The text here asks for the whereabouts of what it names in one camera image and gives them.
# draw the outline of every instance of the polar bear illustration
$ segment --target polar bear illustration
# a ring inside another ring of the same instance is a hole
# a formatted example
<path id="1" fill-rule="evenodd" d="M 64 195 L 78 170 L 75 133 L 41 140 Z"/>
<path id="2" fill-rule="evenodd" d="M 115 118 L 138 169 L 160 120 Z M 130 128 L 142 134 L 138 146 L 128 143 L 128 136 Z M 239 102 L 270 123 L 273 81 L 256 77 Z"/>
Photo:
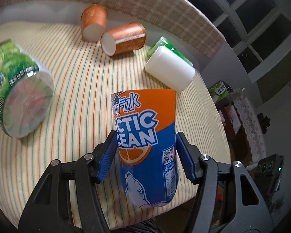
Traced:
<path id="1" fill-rule="evenodd" d="M 130 172 L 125 174 L 125 179 L 125 194 L 129 200 L 137 207 L 151 207 L 150 202 L 146 198 L 146 191 L 139 180 L 134 178 Z"/>

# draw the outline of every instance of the lace tablecloth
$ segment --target lace tablecloth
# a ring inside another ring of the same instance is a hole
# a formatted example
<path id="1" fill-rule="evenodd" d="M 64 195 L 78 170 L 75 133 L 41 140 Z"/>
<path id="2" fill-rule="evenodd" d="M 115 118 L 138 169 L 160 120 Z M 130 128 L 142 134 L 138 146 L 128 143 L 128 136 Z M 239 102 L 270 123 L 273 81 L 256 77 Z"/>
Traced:
<path id="1" fill-rule="evenodd" d="M 258 164 L 259 160 L 266 157 L 266 146 L 257 114 L 249 99 L 244 97 L 242 92 L 241 90 L 236 91 L 232 98 L 250 146 L 253 161 L 251 167 L 247 167 L 250 170 Z"/>

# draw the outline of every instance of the cylindrical container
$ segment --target cylindrical container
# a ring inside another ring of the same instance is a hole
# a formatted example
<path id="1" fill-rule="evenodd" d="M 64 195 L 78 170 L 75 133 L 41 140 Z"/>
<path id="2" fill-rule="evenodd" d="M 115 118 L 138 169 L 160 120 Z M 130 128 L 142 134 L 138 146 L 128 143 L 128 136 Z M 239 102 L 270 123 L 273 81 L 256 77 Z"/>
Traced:
<path id="1" fill-rule="evenodd" d="M 11 40 L 0 43 L 0 126 L 21 138 L 44 119 L 54 94 L 51 74 Z"/>
<path id="2" fill-rule="evenodd" d="M 166 46 L 159 46 L 145 65 L 145 70 L 180 93 L 193 80 L 195 69 Z"/>
<path id="3" fill-rule="evenodd" d="M 82 37 L 86 41 L 98 42 L 106 31 L 108 11 L 100 4 L 87 7 L 81 15 Z"/>
<path id="4" fill-rule="evenodd" d="M 161 207 L 175 195 L 176 92 L 143 89 L 111 95 L 121 183 L 137 207 Z"/>
<path id="5" fill-rule="evenodd" d="M 168 49 L 173 51 L 175 54 L 177 54 L 180 58 L 182 58 L 186 63 L 188 63 L 190 66 L 193 66 L 193 64 L 181 53 L 179 52 L 172 44 L 171 42 L 165 38 L 161 37 L 159 38 L 155 44 L 148 50 L 147 56 L 150 58 L 152 54 L 156 51 L 157 47 L 159 46 L 166 46 Z"/>
<path id="6" fill-rule="evenodd" d="M 107 55 L 112 56 L 140 49 L 146 44 L 145 41 L 146 31 L 143 25 L 129 23 L 105 32 L 101 38 L 101 46 Z"/>

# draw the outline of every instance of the metal screw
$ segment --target metal screw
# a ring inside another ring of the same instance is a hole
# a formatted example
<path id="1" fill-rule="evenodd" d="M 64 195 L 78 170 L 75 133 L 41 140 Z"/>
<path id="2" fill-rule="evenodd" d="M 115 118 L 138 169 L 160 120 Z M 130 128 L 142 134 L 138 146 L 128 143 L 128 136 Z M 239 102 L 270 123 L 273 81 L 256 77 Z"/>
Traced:
<path id="1" fill-rule="evenodd" d="M 241 167 L 242 166 L 242 163 L 240 161 L 234 161 L 234 165 L 236 167 Z"/>
<path id="2" fill-rule="evenodd" d="M 54 160 L 52 160 L 52 162 L 51 162 L 51 165 L 52 166 L 57 166 L 59 164 L 59 160 L 58 159 L 54 159 Z"/>
<path id="3" fill-rule="evenodd" d="M 85 158 L 86 160 L 90 160 L 90 159 L 93 158 L 93 154 L 91 154 L 91 153 L 85 154 L 84 158 Z"/>
<path id="4" fill-rule="evenodd" d="M 210 157 L 207 154 L 201 155 L 202 160 L 209 160 Z"/>

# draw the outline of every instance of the orange slice illustration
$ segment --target orange slice illustration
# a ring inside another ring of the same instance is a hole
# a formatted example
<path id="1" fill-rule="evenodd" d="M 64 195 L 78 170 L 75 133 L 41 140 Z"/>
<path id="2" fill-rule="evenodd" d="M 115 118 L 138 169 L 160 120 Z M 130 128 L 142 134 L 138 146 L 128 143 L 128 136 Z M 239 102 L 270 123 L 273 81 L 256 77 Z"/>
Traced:
<path id="1" fill-rule="evenodd" d="M 124 164 L 134 166 L 145 160 L 151 148 L 152 146 L 145 146 L 142 148 L 134 147 L 133 149 L 119 148 L 119 153 Z"/>

